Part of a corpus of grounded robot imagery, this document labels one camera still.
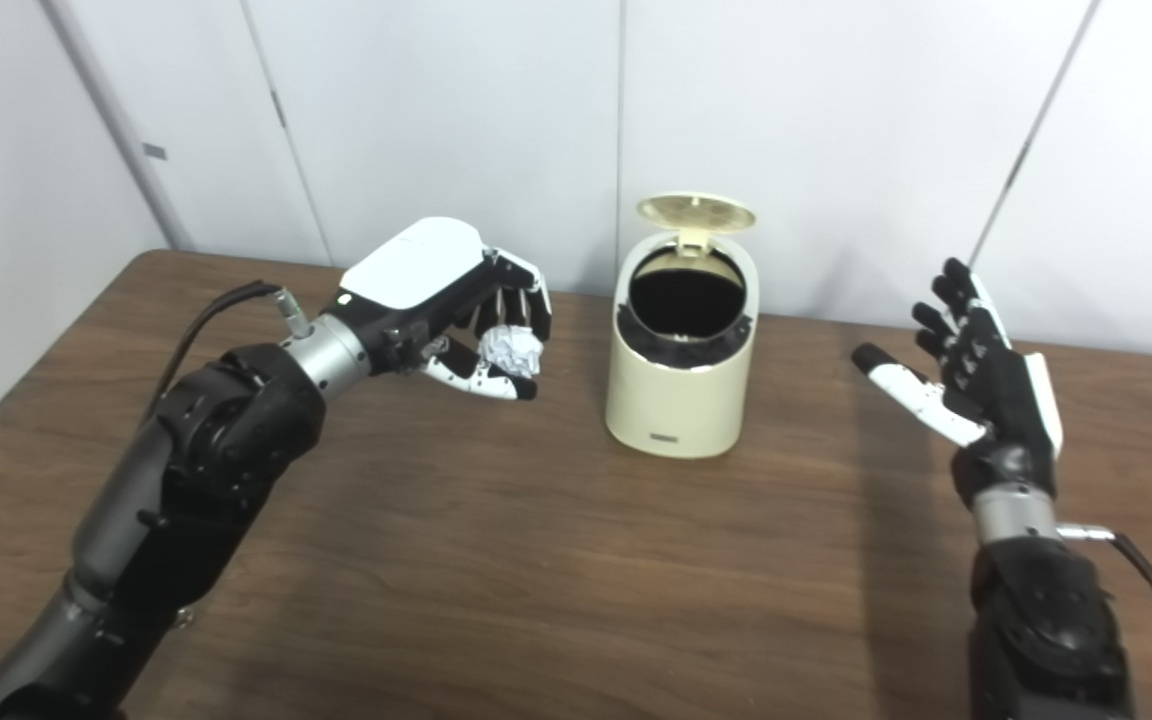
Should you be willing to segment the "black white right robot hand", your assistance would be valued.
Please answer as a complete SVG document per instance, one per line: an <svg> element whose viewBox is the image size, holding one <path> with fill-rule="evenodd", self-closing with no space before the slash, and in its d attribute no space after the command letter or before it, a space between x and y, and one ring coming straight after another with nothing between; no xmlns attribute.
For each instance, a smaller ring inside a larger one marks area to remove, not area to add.
<svg viewBox="0 0 1152 720"><path fill-rule="evenodd" d="M969 266L950 258L932 283L941 309L918 302L916 346L935 363L929 377L874 343L851 361L927 429L955 446L952 480L960 500L995 486L1020 486L1058 498L1062 420L1043 354L1011 347L995 302Z"/></svg>

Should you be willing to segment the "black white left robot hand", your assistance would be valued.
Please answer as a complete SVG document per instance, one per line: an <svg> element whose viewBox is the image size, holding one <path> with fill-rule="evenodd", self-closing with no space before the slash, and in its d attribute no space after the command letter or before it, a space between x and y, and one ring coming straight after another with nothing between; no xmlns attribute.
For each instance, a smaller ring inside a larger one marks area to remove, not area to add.
<svg viewBox="0 0 1152 720"><path fill-rule="evenodd" d="M346 270L324 313L357 343L367 377L420 373L471 395L538 396L535 379L452 336L521 327L547 342L553 320L541 270L462 220L426 217L399 232Z"/></svg>

